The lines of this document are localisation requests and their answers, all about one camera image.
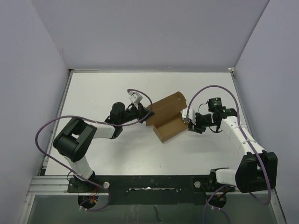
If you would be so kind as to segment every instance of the open cardboard box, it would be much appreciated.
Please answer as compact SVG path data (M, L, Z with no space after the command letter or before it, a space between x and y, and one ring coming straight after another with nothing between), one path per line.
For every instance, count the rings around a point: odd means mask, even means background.
M154 132L160 141L165 142L188 128L181 114L186 107L186 99L181 92L161 99L153 104L155 115L146 120L146 126L154 126Z

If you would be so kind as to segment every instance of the purple cable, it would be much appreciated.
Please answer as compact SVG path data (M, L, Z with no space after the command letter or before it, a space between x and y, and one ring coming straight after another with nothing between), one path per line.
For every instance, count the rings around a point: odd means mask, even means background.
M130 124L126 124L126 125L113 125L113 124L109 124L109 123L106 123L106 122L102 122L102 121L95 121L95 120L91 120L91 119L88 119L88 118L84 118L84 117L80 117L80 116L75 116L75 115L66 115L66 116L61 116L61 117L57 117L57 118L54 118L53 120L50 120L48 121L46 124L44 124L43 126L41 126L40 129L38 129L38 131L36 132L36 137L35 137L35 142L36 142L36 147L37 149L42 153L44 154L45 156L48 156L49 158L51 158L52 160L54 160L55 162L57 162L58 164L60 164L61 166L67 168L69 171L73 172L74 175L78 175L73 169L71 169L70 167L66 166L65 164L63 164L61 161L57 160L56 158L54 158L53 156L51 156L50 154L46 153L45 151L42 150L42 148L39 146L38 144L38 136L40 134L40 132L46 127L48 126L49 124L51 124L52 122L56 121L56 120L60 120L62 118L79 118L79 119L83 119L83 120L86 120L86 121L89 121L89 122L92 122L92 123L97 123L97 124L104 124L104 125L111 125L111 126L117 126L117 127L125 127L125 126L130 126L130 125L134 125L134 124L137 124L139 122L142 122L144 121L149 115L150 113L152 112L152 109L153 109L153 102L151 101L150 97L148 95L146 95L144 92L141 92L139 90L134 90L134 89L128 89L127 90L128 92L130 91L134 91L134 92L138 92L138 93L141 93L142 95L144 95L147 99L149 99L149 102L150 102L150 110L149 112L140 120L136 121L136 122L133 122L133 123L130 123ZM104 208L106 208L110 201L111 201L111 194L110 192L105 189L103 186L95 183L95 182L92 182L82 176L79 176L82 180L88 182L88 183L91 183L93 185L95 185L96 187L99 187L100 189L102 189L103 191L107 192L108 193L108 202L103 206L103 207L100 207L98 209L87 209L87 211L99 211L99 210L102 210Z
M188 105L188 110L187 110L187 115L189 114L189 110L190 110L190 106L191 106L191 103L193 102L193 100L195 99L195 97L197 97L198 94L200 94L203 90L205 89L208 89L208 88L211 88L211 87L216 87L216 88L220 88L220 89L223 89L225 90L226 92L228 92L232 98L234 99L234 102L235 102L235 106L237 108L237 114L238 114L238 117L237 117L237 120L238 120L238 126L239 126L239 129L241 131L241 133L243 134L245 140L248 139L246 133L243 131L242 127L241 127L241 122L240 122L240 110L239 110L239 105L238 105L238 102L237 102L237 99L235 98L235 96L233 95L233 93L231 91L229 91L227 88L223 87L223 86L220 86L220 85L209 85L209 86L206 86L204 88L202 88L201 90L199 90L194 96L193 98L191 99L189 105ZM259 161L260 165L261 165L261 168L262 168L262 171L263 171L263 174L265 176L265 180L266 180L266 184L267 184L267 190L268 190L268 198L267 198L267 201L266 202L262 202L260 201L260 199L258 199L253 193L249 192L251 196L253 196L255 199L257 199L261 204L263 205L268 205L270 202L271 202L271 186L270 186L270 181L269 181L269 178L268 178L268 175L267 175L267 171L266 171L266 167L264 166L263 164L263 161L261 159L261 157L259 156L259 154L257 153L256 149L254 148L254 146L252 145L252 143L250 141L248 141L248 144L250 146L250 148L252 149L252 151L254 152L254 154L256 155L257 157L257 160Z
M221 186L220 188L218 188L210 197L209 197L209 199L207 200L207 202L206 202L206 204L205 204L205 206L204 206L204 209L202 210L202 224L205 224L205 212L206 212L206 208L207 208L207 206L208 205L210 205L209 204L209 202L210 202L210 200L217 194L217 192L219 192L219 191L221 191L223 188L225 188L225 187L227 187L228 185L223 185L223 186ZM225 211L225 210L223 210L223 209L221 209L221 208L218 208L218 207L216 207L216 206L213 206L214 208L216 208L216 209L218 209L218 210L220 210L222 213L224 213L224 215L226 216L226 218L228 219L228 223L229 224L231 224L231 220L230 220L230 218L229 218L229 216L228 216L228 214L227 214L227 212Z

